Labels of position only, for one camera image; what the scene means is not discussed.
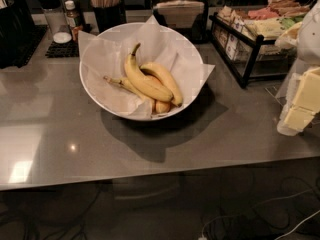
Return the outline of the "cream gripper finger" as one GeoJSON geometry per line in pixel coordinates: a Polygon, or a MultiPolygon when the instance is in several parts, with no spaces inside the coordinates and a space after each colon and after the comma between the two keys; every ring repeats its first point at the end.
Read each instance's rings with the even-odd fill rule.
{"type": "Polygon", "coordinates": [[[311,68],[300,77],[297,92],[285,116],[285,125],[301,132],[320,112],[320,68],[311,68]]]}

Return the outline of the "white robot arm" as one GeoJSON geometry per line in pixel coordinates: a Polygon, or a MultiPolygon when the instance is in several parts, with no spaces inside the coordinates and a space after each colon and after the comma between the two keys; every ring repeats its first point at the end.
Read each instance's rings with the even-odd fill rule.
{"type": "Polygon", "coordinates": [[[284,99],[277,131],[295,136],[320,112],[320,0],[306,14],[297,36],[297,58],[276,94],[284,99]]]}

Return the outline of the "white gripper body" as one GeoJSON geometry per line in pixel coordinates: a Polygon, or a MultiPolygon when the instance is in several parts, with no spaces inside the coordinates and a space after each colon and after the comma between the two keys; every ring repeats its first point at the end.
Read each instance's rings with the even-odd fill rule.
{"type": "Polygon", "coordinates": [[[280,114],[280,121],[278,122],[278,125],[277,125],[277,131],[283,135],[295,136],[298,133],[300,133],[299,131],[295,131],[293,129],[288,128],[284,123],[284,119],[289,111],[289,108],[292,104],[293,98],[297,92],[298,85],[300,82],[300,77],[302,75],[297,74],[297,73],[293,73],[292,77],[288,83],[288,88],[287,88],[287,93],[286,93],[286,103],[282,109],[282,112],[280,114]]]}

